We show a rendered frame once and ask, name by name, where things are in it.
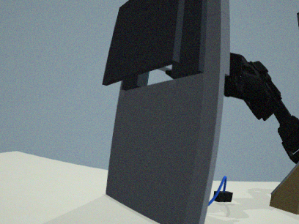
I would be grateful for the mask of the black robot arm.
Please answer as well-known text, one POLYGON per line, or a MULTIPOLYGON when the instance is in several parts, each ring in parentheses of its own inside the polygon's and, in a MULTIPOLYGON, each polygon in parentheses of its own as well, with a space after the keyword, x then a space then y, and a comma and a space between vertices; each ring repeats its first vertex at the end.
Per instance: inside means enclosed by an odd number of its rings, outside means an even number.
POLYGON ((272 82, 266 67, 260 62, 248 62, 244 56, 230 53, 229 76, 225 76, 224 93, 241 95, 243 85, 240 81, 241 69, 246 74, 246 88, 239 100, 244 100, 255 117, 265 121, 272 114, 279 122, 278 133, 289 158, 299 161, 299 119, 291 116, 281 101, 281 92, 272 82), (294 153, 294 154, 293 154, 294 153))

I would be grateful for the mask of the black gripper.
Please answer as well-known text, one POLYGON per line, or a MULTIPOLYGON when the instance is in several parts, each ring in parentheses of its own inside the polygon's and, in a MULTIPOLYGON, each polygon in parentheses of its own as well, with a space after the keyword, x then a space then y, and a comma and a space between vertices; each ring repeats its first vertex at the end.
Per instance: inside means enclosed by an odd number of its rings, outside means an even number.
MULTIPOLYGON (((166 70, 166 74, 168 76, 170 76, 170 78, 171 78, 171 70, 166 70)), ((240 81, 242 83, 244 83, 244 85, 243 85, 243 93, 244 93, 245 88, 246 88, 246 74, 243 72, 243 69, 241 69, 240 81)), ((230 95, 230 94, 224 93, 224 95, 225 95, 225 97, 233 97, 233 98, 238 99, 238 98, 241 98, 241 96, 243 95, 243 93, 241 95, 230 95)))

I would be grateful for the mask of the blue network cable plug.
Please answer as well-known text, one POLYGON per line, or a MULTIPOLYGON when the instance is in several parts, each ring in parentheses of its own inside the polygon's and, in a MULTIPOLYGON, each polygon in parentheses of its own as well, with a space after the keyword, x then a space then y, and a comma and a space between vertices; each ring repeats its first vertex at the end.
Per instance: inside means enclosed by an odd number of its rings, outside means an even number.
MULTIPOLYGON (((162 71, 165 72, 166 70, 171 70, 171 68, 172 68, 172 65, 169 65, 169 66, 167 66, 167 67, 161 67, 161 68, 159 68, 158 70, 162 70, 162 71)), ((220 192, 220 190, 221 190, 221 188, 222 188, 223 185, 224 185, 224 190, 223 190, 223 192, 225 192, 225 189, 226 189, 226 176, 223 177, 223 179, 222 179, 222 181, 221 181, 221 183, 220 183, 220 185, 219 185, 219 187, 218 187, 218 189, 217 189, 215 195, 213 196, 213 198, 212 198, 211 201, 209 202, 209 205, 216 199, 216 197, 217 197, 217 195, 219 194, 219 192, 220 192)), ((208 206, 209 206, 209 205, 208 205, 208 206)))

